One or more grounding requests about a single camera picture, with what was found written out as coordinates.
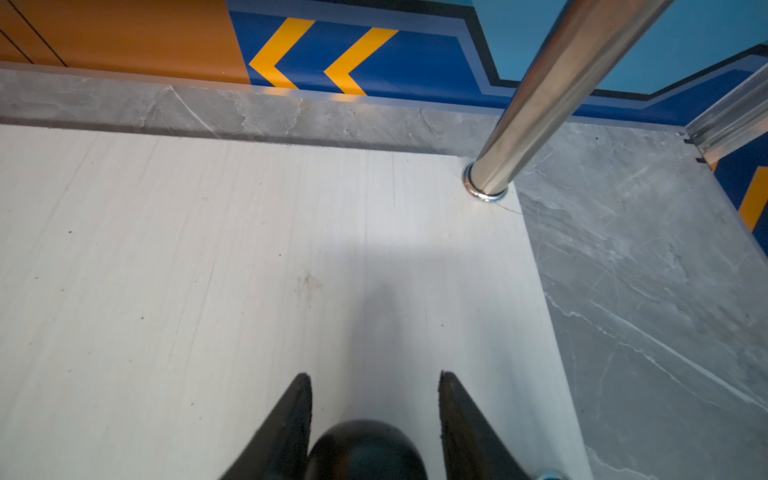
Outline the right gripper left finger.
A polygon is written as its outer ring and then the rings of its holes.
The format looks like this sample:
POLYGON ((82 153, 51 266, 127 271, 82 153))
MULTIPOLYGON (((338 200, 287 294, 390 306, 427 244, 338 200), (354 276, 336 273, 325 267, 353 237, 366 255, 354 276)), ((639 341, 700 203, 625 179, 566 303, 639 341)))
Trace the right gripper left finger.
POLYGON ((221 479, 303 479, 311 420, 311 378, 300 373, 221 479))

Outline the black white Kuromi figure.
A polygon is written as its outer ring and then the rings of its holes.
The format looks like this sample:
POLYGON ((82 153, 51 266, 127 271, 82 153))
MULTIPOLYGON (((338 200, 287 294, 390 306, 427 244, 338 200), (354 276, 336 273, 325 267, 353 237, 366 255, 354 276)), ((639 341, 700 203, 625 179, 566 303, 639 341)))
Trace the black white Kuromi figure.
POLYGON ((311 449, 306 479, 425 479, 416 446, 398 428, 351 420, 328 429, 311 449))

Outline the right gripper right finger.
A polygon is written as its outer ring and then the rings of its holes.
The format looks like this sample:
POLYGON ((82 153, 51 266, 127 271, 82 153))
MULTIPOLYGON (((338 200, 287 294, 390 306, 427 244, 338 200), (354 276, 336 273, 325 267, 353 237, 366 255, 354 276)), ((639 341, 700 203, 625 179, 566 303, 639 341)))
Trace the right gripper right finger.
POLYGON ((438 397, 447 479, 530 479, 453 372, 440 374, 438 397))

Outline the aluminium frame post right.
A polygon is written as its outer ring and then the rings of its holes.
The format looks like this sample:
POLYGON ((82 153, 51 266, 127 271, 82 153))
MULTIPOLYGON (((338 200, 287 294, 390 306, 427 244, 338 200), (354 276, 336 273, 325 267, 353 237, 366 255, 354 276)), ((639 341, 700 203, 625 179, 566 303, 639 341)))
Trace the aluminium frame post right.
POLYGON ((767 66, 686 126, 688 140, 710 167, 767 132, 767 66))

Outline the white two-tier shelf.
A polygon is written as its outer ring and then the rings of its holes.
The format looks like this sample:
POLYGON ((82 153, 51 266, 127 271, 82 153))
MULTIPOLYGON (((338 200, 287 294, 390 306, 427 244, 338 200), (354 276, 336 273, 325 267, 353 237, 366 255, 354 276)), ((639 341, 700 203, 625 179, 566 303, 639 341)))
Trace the white two-tier shelf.
POLYGON ((513 177, 666 10, 566 3, 478 159, 1 129, 1 475, 221 479, 300 373, 446 478, 453 372, 530 479, 588 479, 513 177))

